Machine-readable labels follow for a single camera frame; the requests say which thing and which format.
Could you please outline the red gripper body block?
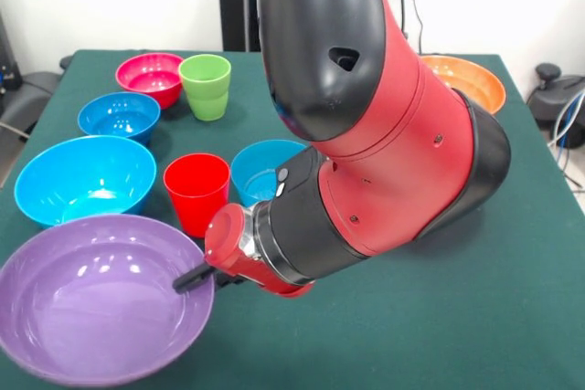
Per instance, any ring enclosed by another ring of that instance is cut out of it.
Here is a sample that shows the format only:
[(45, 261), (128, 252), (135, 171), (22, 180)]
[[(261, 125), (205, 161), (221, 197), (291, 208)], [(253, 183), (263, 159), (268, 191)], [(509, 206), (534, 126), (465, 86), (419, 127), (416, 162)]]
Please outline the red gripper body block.
[(256, 227), (256, 206), (227, 204), (219, 209), (205, 234), (205, 261), (232, 277), (243, 277), (284, 298), (309, 292), (314, 282), (294, 285), (282, 280), (266, 262)]

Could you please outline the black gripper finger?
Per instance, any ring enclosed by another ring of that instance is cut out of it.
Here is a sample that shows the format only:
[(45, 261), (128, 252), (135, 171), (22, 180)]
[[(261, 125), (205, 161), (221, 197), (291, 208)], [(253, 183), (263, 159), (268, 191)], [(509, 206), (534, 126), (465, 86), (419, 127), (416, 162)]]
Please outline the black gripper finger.
[(198, 288), (214, 273), (215, 268), (204, 262), (176, 278), (172, 287), (176, 293), (187, 293)]
[(230, 285), (239, 285), (247, 280), (241, 276), (230, 276), (227, 273), (216, 272), (215, 273), (215, 285), (217, 288), (226, 288)]

